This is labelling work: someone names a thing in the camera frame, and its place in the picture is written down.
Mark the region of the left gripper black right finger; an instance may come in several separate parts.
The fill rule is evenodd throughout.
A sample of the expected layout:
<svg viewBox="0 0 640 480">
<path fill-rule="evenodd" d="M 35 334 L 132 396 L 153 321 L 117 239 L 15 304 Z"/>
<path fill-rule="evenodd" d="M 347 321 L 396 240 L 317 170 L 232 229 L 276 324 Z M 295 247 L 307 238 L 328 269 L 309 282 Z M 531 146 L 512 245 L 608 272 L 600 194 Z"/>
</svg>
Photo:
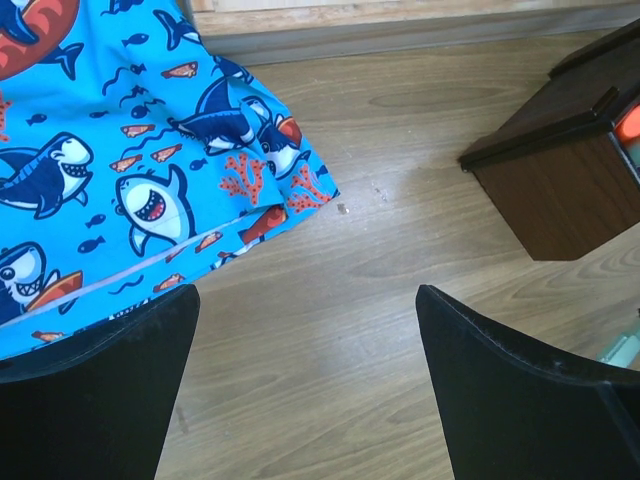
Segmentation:
<svg viewBox="0 0 640 480">
<path fill-rule="evenodd" d="M 546 344 L 432 285 L 416 311 L 455 478 L 638 478 L 638 371 Z"/>
</svg>

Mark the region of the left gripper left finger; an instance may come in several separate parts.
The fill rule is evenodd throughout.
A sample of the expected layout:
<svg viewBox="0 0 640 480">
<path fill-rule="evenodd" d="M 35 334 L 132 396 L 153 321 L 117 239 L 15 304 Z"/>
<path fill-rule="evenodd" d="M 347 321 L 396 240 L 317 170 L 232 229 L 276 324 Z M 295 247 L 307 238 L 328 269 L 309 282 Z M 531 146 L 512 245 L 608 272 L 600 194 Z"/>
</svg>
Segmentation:
<svg viewBox="0 0 640 480">
<path fill-rule="evenodd" d="M 199 309 L 182 286 L 2 361 L 2 478 L 154 478 Z"/>
</svg>

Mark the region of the orange black highlighter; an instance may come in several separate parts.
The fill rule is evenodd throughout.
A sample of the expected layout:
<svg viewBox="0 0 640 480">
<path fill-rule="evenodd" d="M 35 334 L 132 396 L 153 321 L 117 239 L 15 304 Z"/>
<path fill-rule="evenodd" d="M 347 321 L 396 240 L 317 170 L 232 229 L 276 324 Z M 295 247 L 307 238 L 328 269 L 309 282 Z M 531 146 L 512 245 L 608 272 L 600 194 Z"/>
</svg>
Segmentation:
<svg viewBox="0 0 640 480">
<path fill-rule="evenodd" d="M 621 117 L 616 124 L 614 133 L 619 142 L 630 146 L 639 141 L 640 137 L 640 105 L 636 104 Z"/>
</svg>

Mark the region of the mint green highlighter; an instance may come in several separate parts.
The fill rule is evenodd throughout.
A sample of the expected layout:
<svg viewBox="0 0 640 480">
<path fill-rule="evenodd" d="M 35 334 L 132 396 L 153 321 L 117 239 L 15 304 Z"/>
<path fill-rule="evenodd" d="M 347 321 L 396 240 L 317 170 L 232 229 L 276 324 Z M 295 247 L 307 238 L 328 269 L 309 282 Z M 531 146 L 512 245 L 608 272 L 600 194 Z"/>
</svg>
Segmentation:
<svg viewBox="0 0 640 480">
<path fill-rule="evenodd" d="M 640 141 L 634 140 L 626 143 L 625 149 L 635 171 L 640 173 Z"/>
</svg>

